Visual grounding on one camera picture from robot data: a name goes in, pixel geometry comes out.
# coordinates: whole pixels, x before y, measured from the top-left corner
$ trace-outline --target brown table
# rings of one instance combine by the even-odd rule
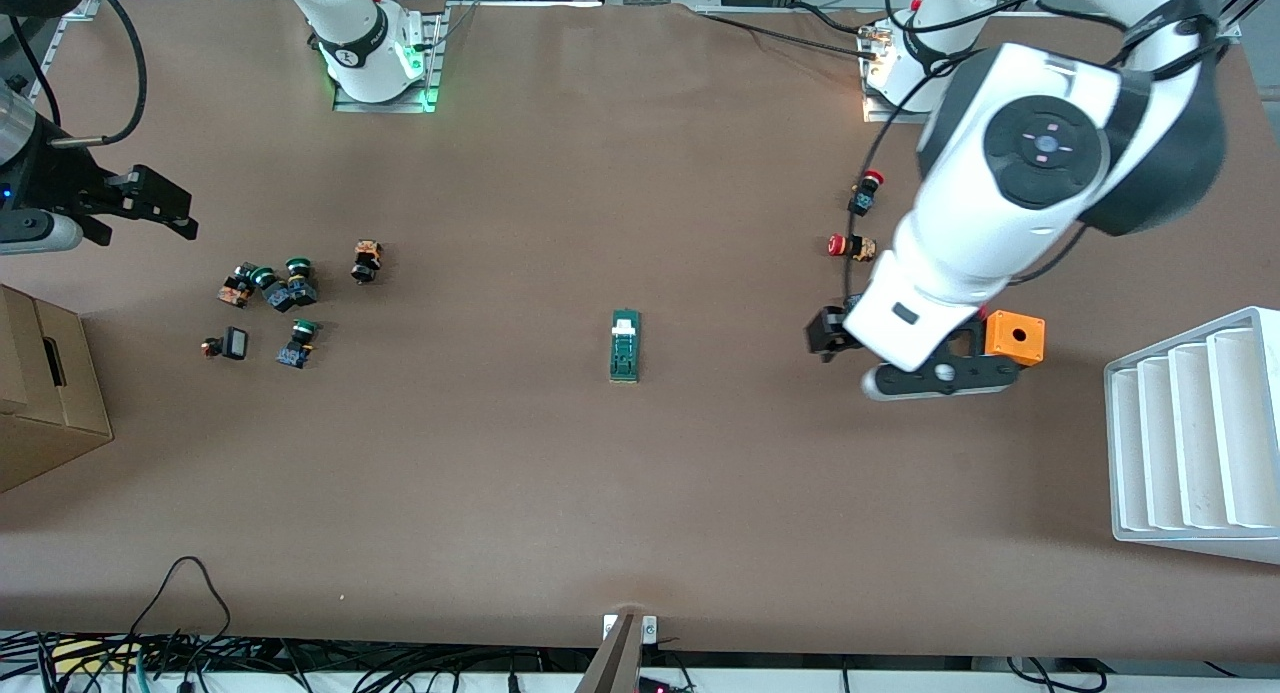
[[[110,249],[0,261],[86,314],[118,433],[0,496],[0,628],[122,630],[196,553],[238,634],[590,646],[639,603],[684,648],[1280,660],[1277,569],[1108,526],[1103,364],[1280,306],[1280,165],[1240,51],[1197,214],[1089,236],[1002,296],[1050,334],[1010,392],[886,405],[859,393],[870,355],[820,365],[801,334],[838,292],[822,245],[874,132],[850,60],[677,6],[484,8],[436,114],[334,114],[288,1],[128,6],[151,99],[99,160],[188,187],[200,240],[120,222]],[[1074,27],[989,32],[1110,54]],[[70,28],[52,83],[77,135],[127,118],[110,13]],[[877,164],[882,241],[918,132]],[[376,286],[347,278],[358,237],[387,245]],[[294,255],[325,324],[302,371],[273,360],[292,316],[214,298]],[[626,306],[635,387],[607,380]],[[228,324],[250,360],[202,360]],[[187,570],[146,628],[218,621]]]

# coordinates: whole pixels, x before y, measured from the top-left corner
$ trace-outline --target cardboard box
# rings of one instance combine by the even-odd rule
[[[0,491],[110,441],[79,316],[0,287]]]

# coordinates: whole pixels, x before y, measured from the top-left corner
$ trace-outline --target silver cylinder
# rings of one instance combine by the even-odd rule
[[[36,108],[27,99],[0,86],[0,165],[14,159],[36,129]]]

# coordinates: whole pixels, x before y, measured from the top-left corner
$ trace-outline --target orange block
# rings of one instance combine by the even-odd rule
[[[1033,366],[1044,360],[1044,320],[997,310],[987,316],[986,352]]]

